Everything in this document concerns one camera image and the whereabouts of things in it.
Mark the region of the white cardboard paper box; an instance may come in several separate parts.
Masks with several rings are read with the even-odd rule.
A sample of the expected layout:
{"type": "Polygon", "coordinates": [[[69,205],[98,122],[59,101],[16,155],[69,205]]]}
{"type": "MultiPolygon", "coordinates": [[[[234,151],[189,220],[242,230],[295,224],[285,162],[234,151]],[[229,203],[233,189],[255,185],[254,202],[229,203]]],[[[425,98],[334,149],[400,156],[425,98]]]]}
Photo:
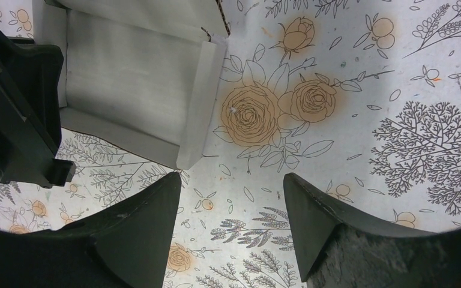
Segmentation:
{"type": "Polygon", "coordinates": [[[33,1],[61,49],[61,126],[189,169],[202,156],[230,34],[220,1],[33,1]]]}

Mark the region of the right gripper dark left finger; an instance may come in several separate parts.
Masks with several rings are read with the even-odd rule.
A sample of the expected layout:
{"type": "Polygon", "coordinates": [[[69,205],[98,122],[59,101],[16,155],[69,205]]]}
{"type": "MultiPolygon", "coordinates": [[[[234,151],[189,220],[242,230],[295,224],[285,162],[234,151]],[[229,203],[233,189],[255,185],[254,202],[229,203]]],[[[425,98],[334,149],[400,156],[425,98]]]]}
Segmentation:
{"type": "Polygon", "coordinates": [[[59,230],[0,230],[0,287],[161,287],[180,192],[171,172],[59,230]]]}

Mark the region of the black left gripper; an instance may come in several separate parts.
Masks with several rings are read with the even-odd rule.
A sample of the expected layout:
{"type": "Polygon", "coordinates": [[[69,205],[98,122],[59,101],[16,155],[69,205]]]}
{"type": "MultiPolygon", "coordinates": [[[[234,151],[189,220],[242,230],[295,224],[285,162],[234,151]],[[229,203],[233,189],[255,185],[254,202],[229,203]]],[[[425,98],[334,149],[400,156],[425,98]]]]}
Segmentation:
{"type": "Polygon", "coordinates": [[[64,186],[76,171],[59,160],[58,46],[7,37],[0,30],[0,184],[64,186]]]}

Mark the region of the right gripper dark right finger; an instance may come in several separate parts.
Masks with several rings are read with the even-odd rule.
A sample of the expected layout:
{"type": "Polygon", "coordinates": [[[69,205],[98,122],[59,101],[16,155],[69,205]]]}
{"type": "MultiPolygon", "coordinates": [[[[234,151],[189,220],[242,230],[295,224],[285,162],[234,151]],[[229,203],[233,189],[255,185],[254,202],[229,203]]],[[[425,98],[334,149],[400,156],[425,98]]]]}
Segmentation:
{"type": "Polygon", "coordinates": [[[308,287],[461,287],[461,228],[408,228],[341,202],[289,173],[285,203],[308,287]]]}

